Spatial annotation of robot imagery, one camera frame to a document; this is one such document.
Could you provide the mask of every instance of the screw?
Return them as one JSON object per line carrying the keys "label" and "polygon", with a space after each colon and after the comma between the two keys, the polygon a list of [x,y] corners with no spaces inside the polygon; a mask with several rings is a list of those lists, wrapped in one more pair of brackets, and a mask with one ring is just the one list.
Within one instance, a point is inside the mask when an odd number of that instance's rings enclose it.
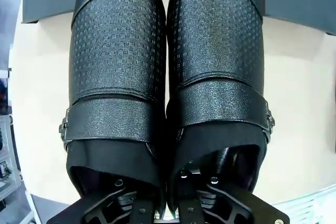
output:
{"label": "screw", "polygon": [[218,184],[218,178],[217,177],[211,177],[210,182],[211,182],[211,184],[216,185],[216,184]]}
{"label": "screw", "polygon": [[122,181],[122,179],[117,179],[117,181],[114,183],[115,186],[122,186],[124,184],[124,182]]}
{"label": "screw", "polygon": [[283,221],[283,220],[280,220],[280,219],[278,219],[278,220],[276,220],[276,221],[274,222],[274,224],[284,224],[284,221]]}
{"label": "screw", "polygon": [[187,174],[185,172],[181,172],[180,175],[181,175],[181,178],[186,178],[187,177]]}

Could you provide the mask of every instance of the metal buckle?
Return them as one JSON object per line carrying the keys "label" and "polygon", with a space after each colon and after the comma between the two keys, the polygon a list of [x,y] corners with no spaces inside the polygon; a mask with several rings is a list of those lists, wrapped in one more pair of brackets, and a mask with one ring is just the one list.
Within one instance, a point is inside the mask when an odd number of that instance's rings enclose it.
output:
{"label": "metal buckle", "polygon": [[61,139],[64,143],[64,149],[66,151],[68,151],[68,144],[72,141],[72,140],[67,140],[67,128],[69,126],[69,111],[70,109],[67,109],[65,117],[63,118],[62,123],[60,124],[58,128],[58,132],[61,134]]}
{"label": "metal buckle", "polygon": [[267,117],[267,129],[263,130],[264,134],[266,135],[266,142],[267,144],[271,141],[271,134],[273,132],[273,127],[275,126],[275,119],[272,116],[272,112],[268,107],[268,102],[266,102],[266,117]]}

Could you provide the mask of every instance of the silver screw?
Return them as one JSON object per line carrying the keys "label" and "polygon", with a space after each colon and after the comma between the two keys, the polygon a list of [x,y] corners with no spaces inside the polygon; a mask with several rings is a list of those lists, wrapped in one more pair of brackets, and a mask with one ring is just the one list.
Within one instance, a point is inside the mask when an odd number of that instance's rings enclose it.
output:
{"label": "silver screw", "polygon": [[216,184],[218,184],[218,178],[217,177],[211,177],[210,182],[211,182],[211,184],[216,185]]}
{"label": "silver screw", "polygon": [[186,178],[187,177],[187,174],[185,172],[181,172],[180,175],[181,175],[181,178]]}
{"label": "silver screw", "polygon": [[117,181],[114,183],[115,186],[122,186],[124,184],[124,181],[122,179],[117,179]]}
{"label": "silver screw", "polygon": [[276,221],[274,222],[274,224],[284,224],[284,221],[283,221],[283,220],[280,220],[280,219],[278,219],[278,220],[276,220]]}

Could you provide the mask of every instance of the pair of shoes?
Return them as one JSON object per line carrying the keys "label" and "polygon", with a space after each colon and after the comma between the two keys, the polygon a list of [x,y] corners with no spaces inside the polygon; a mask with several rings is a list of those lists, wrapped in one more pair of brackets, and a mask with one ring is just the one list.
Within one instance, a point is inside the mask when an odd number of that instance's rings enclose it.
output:
{"label": "pair of shoes", "polygon": [[274,126],[263,12],[264,0],[170,0],[166,22],[162,0],[76,1],[60,126],[67,171],[81,197],[118,192],[119,206],[88,223],[137,223],[121,220],[148,199],[151,213],[168,202],[181,217],[186,181],[253,190]]}

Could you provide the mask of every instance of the black leather shoe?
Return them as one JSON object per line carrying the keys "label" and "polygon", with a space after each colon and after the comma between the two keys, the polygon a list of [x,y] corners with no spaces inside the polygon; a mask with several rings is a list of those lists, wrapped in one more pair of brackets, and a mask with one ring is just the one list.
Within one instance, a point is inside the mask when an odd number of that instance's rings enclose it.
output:
{"label": "black leather shoe", "polygon": [[[163,213],[155,148],[165,120],[165,55],[162,0],[76,1],[70,108],[60,132],[68,174],[82,197],[146,188]],[[134,199],[127,197],[120,203],[126,210]]]}
{"label": "black leather shoe", "polygon": [[173,212],[181,178],[249,191],[256,184],[274,125],[262,95],[263,13],[264,0],[170,0]]}

